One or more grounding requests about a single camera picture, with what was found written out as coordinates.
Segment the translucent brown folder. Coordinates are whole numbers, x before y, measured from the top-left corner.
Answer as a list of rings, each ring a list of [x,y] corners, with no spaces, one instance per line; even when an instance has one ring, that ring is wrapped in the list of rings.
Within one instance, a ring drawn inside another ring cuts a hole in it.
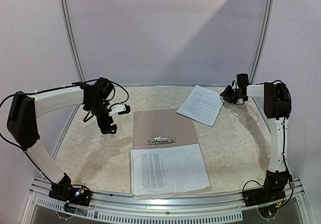
[[[211,189],[193,121],[175,109],[134,112],[130,156],[131,192],[136,200]]]

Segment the metal folder clip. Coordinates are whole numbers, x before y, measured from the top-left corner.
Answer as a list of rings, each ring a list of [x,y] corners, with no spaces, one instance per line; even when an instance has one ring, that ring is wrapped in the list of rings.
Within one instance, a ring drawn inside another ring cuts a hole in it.
[[[152,139],[147,140],[148,145],[172,144],[176,142],[177,140],[175,137],[170,137],[168,135],[155,136]]]

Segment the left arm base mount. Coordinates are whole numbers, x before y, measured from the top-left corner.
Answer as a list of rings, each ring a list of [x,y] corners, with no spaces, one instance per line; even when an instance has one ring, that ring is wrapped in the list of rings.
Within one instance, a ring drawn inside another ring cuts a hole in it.
[[[52,184],[49,197],[70,204],[88,207],[93,192],[85,185]]]

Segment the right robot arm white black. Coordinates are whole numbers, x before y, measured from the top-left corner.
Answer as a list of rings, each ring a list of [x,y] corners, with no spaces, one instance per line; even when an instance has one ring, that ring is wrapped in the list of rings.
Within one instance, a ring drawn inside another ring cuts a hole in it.
[[[271,154],[259,197],[264,202],[270,202],[291,182],[287,166],[287,129],[291,113],[291,97],[285,83],[280,80],[250,84],[248,75],[240,73],[236,80],[228,85],[220,97],[224,101],[236,105],[239,100],[246,102],[249,98],[263,98],[263,111],[271,134]]]

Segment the printed paper sheet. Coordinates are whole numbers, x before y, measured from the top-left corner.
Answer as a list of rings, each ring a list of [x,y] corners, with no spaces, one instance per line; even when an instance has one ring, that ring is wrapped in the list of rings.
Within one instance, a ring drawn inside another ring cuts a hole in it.
[[[199,144],[131,150],[131,191],[155,196],[210,186]]]

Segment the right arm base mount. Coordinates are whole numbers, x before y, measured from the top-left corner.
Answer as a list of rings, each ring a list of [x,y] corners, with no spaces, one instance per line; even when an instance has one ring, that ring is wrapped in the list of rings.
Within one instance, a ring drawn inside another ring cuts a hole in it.
[[[254,182],[259,185],[258,188],[247,189],[245,187],[248,183]],[[256,180],[247,181],[242,187],[242,196],[246,207],[267,204],[270,202],[277,201],[278,199],[282,199],[281,202],[275,204],[275,209],[280,209],[285,206],[292,198],[294,193],[294,181],[289,182],[289,187],[291,189],[291,194],[289,198],[286,197],[285,191],[276,191],[274,194],[266,194],[264,192],[264,187]]]

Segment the stack of printed papers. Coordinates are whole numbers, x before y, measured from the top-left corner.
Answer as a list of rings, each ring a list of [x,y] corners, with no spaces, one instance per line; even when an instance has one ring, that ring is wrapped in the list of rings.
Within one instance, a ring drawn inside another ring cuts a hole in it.
[[[223,106],[223,99],[212,90],[196,85],[176,113],[212,127]]]

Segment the aluminium front rail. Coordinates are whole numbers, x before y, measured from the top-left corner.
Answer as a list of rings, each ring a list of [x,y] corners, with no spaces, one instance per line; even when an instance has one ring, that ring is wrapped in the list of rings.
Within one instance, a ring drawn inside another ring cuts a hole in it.
[[[30,198],[25,215],[33,214],[35,209],[34,201],[38,197],[64,203],[63,201],[49,197],[50,186],[50,183],[46,180],[38,177],[34,179],[29,191]],[[166,210],[180,214],[188,211],[209,214],[243,210],[246,206],[240,191],[187,195],[168,199],[134,200],[133,196],[128,193],[95,190],[88,207],[134,210],[135,212],[157,212]]]

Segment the left aluminium frame post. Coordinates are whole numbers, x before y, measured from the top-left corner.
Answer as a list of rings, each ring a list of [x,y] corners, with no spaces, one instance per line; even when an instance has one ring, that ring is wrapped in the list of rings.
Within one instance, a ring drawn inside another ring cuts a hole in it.
[[[79,54],[78,54],[78,50],[77,50],[77,46],[76,46],[76,41],[75,41],[74,34],[73,34],[73,29],[72,29],[72,24],[71,24],[71,20],[70,20],[70,14],[69,14],[67,0],[60,0],[60,5],[61,5],[61,10],[62,10],[63,22],[64,22],[65,30],[66,30],[67,40],[68,40],[68,44],[70,47],[71,56],[73,59],[75,70],[76,70],[76,73],[78,76],[78,80],[83,82],[83,81],[85,81],[85,74],[84,74],[83,67],[80,62],[80,58],[79,58]],[[66,124],[65,124],[59,138],[58,138],[56,146],[54,148],[54,151],[52,154],[53,159],[56,159],[56,157],[59,153],[59,150],[62,146],[63,140],[68,132],[68,129],[69,129],[78,109],[79,109],[78,105],[73,107],[71,114],[69,115],[67,122],[66,122]]]

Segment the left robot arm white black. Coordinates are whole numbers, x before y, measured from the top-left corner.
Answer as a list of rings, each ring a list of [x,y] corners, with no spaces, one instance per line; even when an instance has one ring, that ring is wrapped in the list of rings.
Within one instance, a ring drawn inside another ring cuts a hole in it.
[[[85,111],[96,117],[102,134],[115,134],[117,126],[106,104],[112,90],[111,81],[101,77],[93,85],[79,82],[30,94],[19,91],[13,96],[7,129],[31,162],[56,185],[55,193],[64,201],[70,201],[74,197],[74,189],[62,181],[65,173],[42,144],[37,118],[65,107],[82,104]]]

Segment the right aluminium frame post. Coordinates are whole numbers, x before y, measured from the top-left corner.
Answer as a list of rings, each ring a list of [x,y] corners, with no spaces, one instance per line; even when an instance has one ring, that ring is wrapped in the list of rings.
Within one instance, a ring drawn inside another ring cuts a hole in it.
[[[251,68],[250,76],[249,76],[250,83],[254,83],[255,81],[255,76],[259,67],[259,62],[263,53],[265,39],[268,32],[272,6],[273,6],[273,0],[265,1],[265,8],[263,12],[262,24],[261,24],[260,34],[259,34],[259,41],[258,41],[256,53],[255,53],[253,66]]]

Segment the aluminium frame post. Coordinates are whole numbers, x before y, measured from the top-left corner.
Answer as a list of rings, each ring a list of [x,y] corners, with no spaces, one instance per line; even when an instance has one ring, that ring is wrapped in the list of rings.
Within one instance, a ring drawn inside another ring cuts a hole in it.
[[[255,76],[259,67],[259,62],[263,53],[265,39],[268,32],[272,6],[273,6],[273,0],[265,1],[265,8],[263,12],[262,24],[261,24],[260,34],[259,34],[259,41],[258,41],[256,53],[255,53],[253,66],[251,68],[250,76],[249,76],[250,83],[254,83],[255,81]]]
[[[78,50],[77,50],[77,46],[76,46],[76,41],[75,41],[74,34],[73,34],[73,29],[72,29],[72,24],[71,24],[71,20],[70,20],[70,14],[69,14],[67,0],[60,0],[60,5],[61,5],[61,10],[62,10],[63,22],[64,22],[65,30],[66,30],[67,40],[68,40],[68,44],[70,47],[71,56],[73,59],[75,70],[76,70],[76,73],[78,76],[78,80],[83,82],[83,81],[85,81],[85,74],[84,74],[83,67],[80,62],[80,58],[79,58],[79,54],[78,54]],[[65,124],[59,138],[58,138],[56,146],[54,148],[54,151],[52,154],[53,159],[56,159],[56,157],[59,153],[59,150],[62,146],[63,140],[68,132],[68,129],[69,129],[78,109],[79,109],[78,105],[73,107],[71,114],[69,115],[67,122],[66,122],[66,124]]]

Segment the perforated metal strip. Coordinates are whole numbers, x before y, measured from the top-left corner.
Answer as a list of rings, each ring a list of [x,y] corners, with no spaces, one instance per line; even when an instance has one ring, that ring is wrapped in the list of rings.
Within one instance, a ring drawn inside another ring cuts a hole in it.
[[[174,213],[161,210],[143,212],[97,207],[69,206],[38,197],[30,223],[237,223],[243,221],[241,211],[228,213]]]

